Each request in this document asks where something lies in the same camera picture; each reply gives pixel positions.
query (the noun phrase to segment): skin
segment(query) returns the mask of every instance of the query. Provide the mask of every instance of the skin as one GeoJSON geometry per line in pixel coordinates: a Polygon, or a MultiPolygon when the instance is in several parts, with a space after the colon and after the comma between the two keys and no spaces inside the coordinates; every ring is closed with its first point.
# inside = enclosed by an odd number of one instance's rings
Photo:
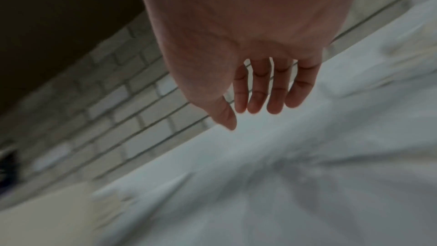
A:
{"type": "Polygon", "coordinates": [[[299,106],[311,92],[328,46],[353,0],[144,0],[166,65],[185,97],[233,130],[235,111],[271,114],[299,106]],[[269,57],[273,58],[271,68],[269,57]],[[253,68],[249,99],[248,71],[253,68]],[[298,73],[288,90],[293,62],[298,73]]]}

